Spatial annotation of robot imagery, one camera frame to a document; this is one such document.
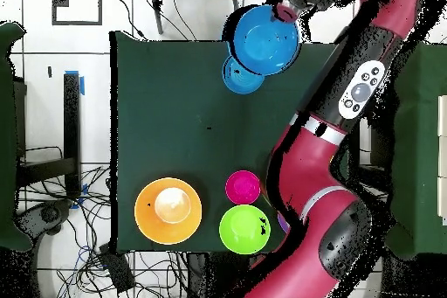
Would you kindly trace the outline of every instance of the dark green table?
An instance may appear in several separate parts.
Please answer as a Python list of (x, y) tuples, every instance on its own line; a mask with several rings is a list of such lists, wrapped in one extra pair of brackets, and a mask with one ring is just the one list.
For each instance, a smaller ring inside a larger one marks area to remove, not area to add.
[(402, 259), (447, 253), (447, 226), (437, 216), (437, 97), (447, 94), (447, 46), (420, 44), (395, 82), (392, 166), (397, 225), (387, 246)]
[[(226, 251), (218, 225), (233, 204), (225, 182), (236, 170), (262, 176), (266, 159), (334, 49), (303, 45), (298, 60), (253, 94), (229, 91), (222, 80), (228, 57), (222, 42), (139, 42), (115, 32), (118, 51), (118, 250)], [(192, 185), (203, 203), (196, 233), (176, 246), (147, 239), (134, 220), (141, 189), (161, 177)], [(272, 235), (284, 238), (276, 212), (259, 197)]]

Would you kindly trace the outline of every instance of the blue plate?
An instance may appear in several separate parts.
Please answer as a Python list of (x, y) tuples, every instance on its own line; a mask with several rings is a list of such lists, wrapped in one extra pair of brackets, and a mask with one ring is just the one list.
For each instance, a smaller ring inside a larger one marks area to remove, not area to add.
[(240, 18), (233, 45), (233, 57), (246, 69), (264, 76), (276, 74), (298, 55), (298, 27), (276, 19), (270, 5), (257, 6)]
[(265, 78), (247, 71), (231, 56), (223, 64), (222, 76), (223, 82), (233, 93), (242, 95), (258, 90)]

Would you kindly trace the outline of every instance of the magenta cup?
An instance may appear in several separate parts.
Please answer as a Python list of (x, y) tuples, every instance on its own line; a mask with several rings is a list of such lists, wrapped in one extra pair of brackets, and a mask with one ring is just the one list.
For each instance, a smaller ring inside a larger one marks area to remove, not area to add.
[(225, 192), (234, 204), (251, 204), (261, 193), (259, 179), (254, 173), (240, 170), (233, 173), (227, 180)]

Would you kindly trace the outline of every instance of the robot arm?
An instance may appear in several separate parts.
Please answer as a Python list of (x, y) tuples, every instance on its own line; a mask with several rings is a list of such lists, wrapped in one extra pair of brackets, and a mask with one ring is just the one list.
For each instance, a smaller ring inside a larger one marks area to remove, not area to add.
[[(283, 0), (276, 11), (294, 21), (304, 10), (325, 10), (335, 1)], [(335, 48), (272, 151), (265, 196), (289, 233), (232, 296), (325, 298), (365, 249), (371, 214), (332, 177), (329, 165), (415, 25), (418, 4), (362, 0), (357, 25)]]

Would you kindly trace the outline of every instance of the green bowl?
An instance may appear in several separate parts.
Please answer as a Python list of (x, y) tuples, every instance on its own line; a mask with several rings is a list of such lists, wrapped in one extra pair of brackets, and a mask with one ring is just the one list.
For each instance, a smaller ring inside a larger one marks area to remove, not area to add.
[(254, 254), (265, 247), (270, 238), (270, 223), (259, 208), (236, 205), (222, 217), (219, 235), (222, 243), (237, 254)]

